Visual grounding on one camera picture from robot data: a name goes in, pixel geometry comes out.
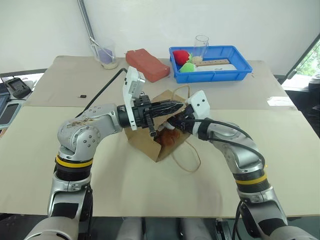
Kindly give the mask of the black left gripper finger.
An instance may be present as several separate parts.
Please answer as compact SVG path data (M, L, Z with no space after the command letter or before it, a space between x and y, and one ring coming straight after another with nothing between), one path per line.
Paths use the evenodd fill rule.
M167 116L170 114L174 114L180 109L178 106L172 106L172 107L152 107L150 109L151 116L152 117L161 117L161 116Z
M183 102L177 101L177 100L162 100L157 102L152 102L151 107L153 110L178 110L184 105Z

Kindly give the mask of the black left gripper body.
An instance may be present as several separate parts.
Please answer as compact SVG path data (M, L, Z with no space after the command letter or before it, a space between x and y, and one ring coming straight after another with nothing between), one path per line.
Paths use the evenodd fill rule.
M152 103L148 95L141 95L139 98L133 101L134 107L132 108L135 125L138 128L148 128L149 135L155 137L157 131L154 127L154 121L152 117Z

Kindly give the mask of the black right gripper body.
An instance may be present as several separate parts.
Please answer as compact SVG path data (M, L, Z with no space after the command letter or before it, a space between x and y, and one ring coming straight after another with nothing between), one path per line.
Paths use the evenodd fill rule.
M183 111L186 113L186 119L185 121L181 121L182 128L179 130L181 130L183 133L192 133L195 125L194 120L196 119L194 116L195 111L191 104L189 104Z

